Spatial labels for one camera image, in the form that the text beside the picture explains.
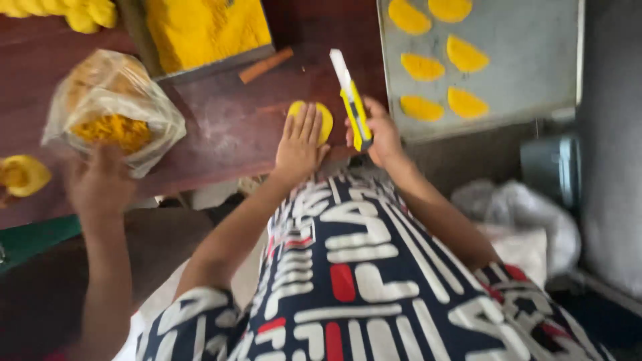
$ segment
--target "wooden table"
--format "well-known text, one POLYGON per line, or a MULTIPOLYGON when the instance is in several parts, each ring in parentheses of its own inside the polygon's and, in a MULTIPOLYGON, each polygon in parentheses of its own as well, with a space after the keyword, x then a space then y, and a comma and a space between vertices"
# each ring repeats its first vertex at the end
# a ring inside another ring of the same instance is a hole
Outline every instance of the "wooden table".
MULTIPOLYGON (((333 156, 349 154, 340 146, 345 109, 331 48, 343 51, 363 93, 387 103, 375 1, 264 0, 264 5, 277 47, 292 46, 294 57, 247 85, 237 71, 161 84, 185 116, 187 136, 141 181, 140 197, 269 172, 293 100, 326 104, 334 115, 333 156)), ((62 165, 40 147, 40 139, 56 84, 96 48, 136 53, 123 28, 83 35, 60 17, 0 15, 0 157, 31 154, 55 174, 34 196, 0 210, 0 229, 72 213, 62 165)))

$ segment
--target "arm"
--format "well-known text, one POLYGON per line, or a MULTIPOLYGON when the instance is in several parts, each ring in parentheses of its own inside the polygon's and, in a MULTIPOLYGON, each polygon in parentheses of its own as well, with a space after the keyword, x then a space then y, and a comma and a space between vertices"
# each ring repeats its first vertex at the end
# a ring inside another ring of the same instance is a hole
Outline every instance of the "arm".
POLYGON ((286 119, 274 171, 194 251, 175 299, 199 286, 230 288, 234 273, 256 245, 270 216, 330 149, 328 145, 317 148, 321 124, 321 113, 314 104, 302 106, 296 117, 286 119))
POLYGON ((122 156, 116 146, 99 146, 88 166, 70 161, 69 198, 89 260, 81 335, 66 350, 70 360, 111 360, 129 334, 132 276, 123 212, 135 186, 122 156))
MULTIPOLYGON (((486 237, 424 178, 404 153, 397 127, 385 108, 368 97, 364 104, 372 116, 368 120, 374 136, 368 150, 370 158, 388 172, 415 218, 469 269, 499 261, 486 237)), ((346 134, 349 145, 352 139, 349 129, 346 134)))

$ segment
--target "half-moon dough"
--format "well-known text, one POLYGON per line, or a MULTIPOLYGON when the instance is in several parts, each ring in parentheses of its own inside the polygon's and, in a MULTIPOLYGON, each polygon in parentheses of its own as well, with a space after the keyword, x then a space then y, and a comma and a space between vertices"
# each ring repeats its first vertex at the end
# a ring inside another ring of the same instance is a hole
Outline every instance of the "half-moon dough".
POLYGON ((448 105, 455 114, 472 119, 488 113, 488 105, 474 94, 457 87, 448 88, 448 105))
POLYGON ((428 17, 406 0, 392 0, 388 5, 388 15, 395 25, 410 35, 421 35, 433 26, 428 17))
POLYGON ((473 0, 428 0, 430 12, 443 22, 460 22, 473 9, 473 0))
POLYGON ((401 54, 401 64, 414 80, 423 82, 432 82, 446 72, 444 66, 436 58, 416 54, 401 54))
MULTIPOLYGON (((290 105, 290 109, 288 109, 288 116, 296 116, 299 113, 301 106, 305 103, 306 102, 302 100, 297 100, 294 103, 292 103, 292 105, 290 105)), ((319 133, 319 140, 317 142, 317 145, 322 146, 325 144, 325 142, 327 141, 327 138, 330 136, 330 132, 332 132, 334 119, 332 118, 332 114, 330 113, 330 110, 328 110, 325 105, 321 103, 317 103, 317 109, 321 111, 321 116, 323 119, 323 123, 321 124, 321 132, 319 133)))
POLYGON ((438 121, 444 115, 444 108, 418 95, 402 96, 401 110, 411 118, 423 121, 438 121))
POLYGON ((480 71, 490 62, 486 54, 453 34, 448 35, 446 53, 448 54, 448 59, 459 71, 464 73, 480 71))

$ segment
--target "printed shirt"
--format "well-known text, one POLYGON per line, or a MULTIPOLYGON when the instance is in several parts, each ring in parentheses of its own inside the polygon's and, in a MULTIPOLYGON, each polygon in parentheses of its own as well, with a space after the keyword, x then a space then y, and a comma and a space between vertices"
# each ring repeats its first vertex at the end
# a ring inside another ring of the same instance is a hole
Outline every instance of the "printed shirt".
POLYGON ((292 192, 268 224, 259 285, 180 296, 137 360, 612 360, 517 268, 474 274, 377 180, 292 192))

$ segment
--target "plastic bag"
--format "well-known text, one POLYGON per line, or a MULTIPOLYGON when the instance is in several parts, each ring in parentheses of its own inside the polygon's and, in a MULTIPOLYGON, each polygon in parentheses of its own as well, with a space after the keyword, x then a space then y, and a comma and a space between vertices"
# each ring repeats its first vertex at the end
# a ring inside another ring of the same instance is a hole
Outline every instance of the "plastic bag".
POLYGON ((525 185, 510 181, 497 188, 489 180, 476 180, 456 190, 451 200, 473 220, 516 229, 543 227, 549 279, 568 273, 577 264, 580 232, 573 217, 525 185))
POLYGON ((88 153, 90 145, 72 126, 120 114, 147 122, 151 141, 125 157, 133 178, 144 177, 185 136, 185 118, 133 57, 97 50, 78 64, 56 88, 42 145, 62 141, 88 153))

